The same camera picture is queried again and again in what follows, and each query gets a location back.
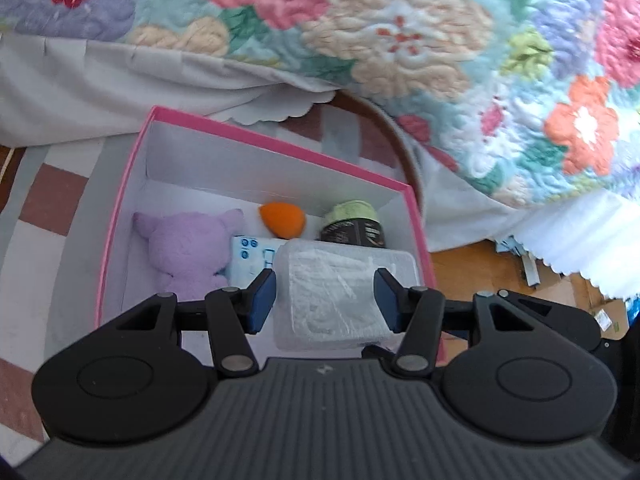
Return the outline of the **white bed skirt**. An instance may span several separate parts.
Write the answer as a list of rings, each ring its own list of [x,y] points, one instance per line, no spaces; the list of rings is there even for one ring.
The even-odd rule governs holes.
[[[154,106],[262,127],[336,100],[324,82],[200,54],[15,34],[1,38],[1,142],[9,148],[134,133]],[[484,194],[378,107],[358,98],[348,104],[378,124],[388,149],[416,178],[434,252],[510,236],[553,270],[578,273],[606,296],[638,294],[637,131],[617,147],[612,188],[526,206],[532,188],[524,179],[510,177]]]

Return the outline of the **blue wet wipes pack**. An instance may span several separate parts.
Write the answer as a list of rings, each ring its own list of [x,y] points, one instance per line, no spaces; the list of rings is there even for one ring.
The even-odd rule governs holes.
[[[277,250],[285,244],[278,238],[235,236],[231,260],[226,267],[230,286],[245,288],[264,269],[271,269]]]

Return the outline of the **checkered grey rug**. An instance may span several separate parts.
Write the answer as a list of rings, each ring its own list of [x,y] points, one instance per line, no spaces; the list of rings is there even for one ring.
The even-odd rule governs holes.
[[[385,132],[348,96],[280,124],[244,127],[349,162],[413,189]],[[107,231],[139,132],[23,151],[1,213],[1,455],[18,465],[46,440],[32,402],[38,368],[99,325]]]

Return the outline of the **pink cardboard box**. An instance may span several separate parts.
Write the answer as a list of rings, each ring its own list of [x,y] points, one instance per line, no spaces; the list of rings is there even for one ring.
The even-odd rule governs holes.
[[[243,211],[247,234],[268,234],[258,208],[285,202],[306,212],[304,237],[317,238],[339,203],[364,200],[378,213],[390,249],[410,252],[418,282],[434,285],[422,218],[410,185],[336,158],[223,122],[154,107],[131,149],[107,231],[96,300],[102,325],[154,295],[140,211],[153,216]]]

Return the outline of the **papers under bed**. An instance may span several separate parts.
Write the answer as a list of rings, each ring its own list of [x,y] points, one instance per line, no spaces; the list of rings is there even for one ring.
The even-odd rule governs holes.
[[[620,340],[639,319],[639,297],[608,298],[579,273],[554,272],[512,236],[496,241],[496,252],[510,252],[522,260],[523,278],[533,296],[567,304],[588,312],[598,323],[602,336]]]

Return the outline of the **green yarn ball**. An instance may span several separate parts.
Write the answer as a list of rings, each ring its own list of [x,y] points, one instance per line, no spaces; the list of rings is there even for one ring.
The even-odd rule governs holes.
[[[361,247],[386,247],[378,213],[364,200],[349,200],[335,205],[323,218],[319,240]]]

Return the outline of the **floral quilt bedspread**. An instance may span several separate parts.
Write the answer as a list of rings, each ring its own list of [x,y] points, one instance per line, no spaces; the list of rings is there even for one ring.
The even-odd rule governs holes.
[[[382,108],[484,194],[617,183],[639,134],[639,0],[1,0],[15,34],[193,53]]]

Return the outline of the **orange makeup sponge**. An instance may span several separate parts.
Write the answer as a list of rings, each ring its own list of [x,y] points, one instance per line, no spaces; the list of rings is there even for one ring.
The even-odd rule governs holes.
[[[284,240],[300,237],[306,226],[306,214],[293,204],[269,203],[258,208],[265,227]]]

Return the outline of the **purple plush toy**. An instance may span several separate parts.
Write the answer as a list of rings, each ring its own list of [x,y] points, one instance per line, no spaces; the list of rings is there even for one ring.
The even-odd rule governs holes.
[[[244,214],[239,209],[216,216],[134,214],[134,229],[148,242],[157,290],[172,292],[180,301],[201,300],[228,285],[224,272],[231,261],[232,238],[243,228]]]

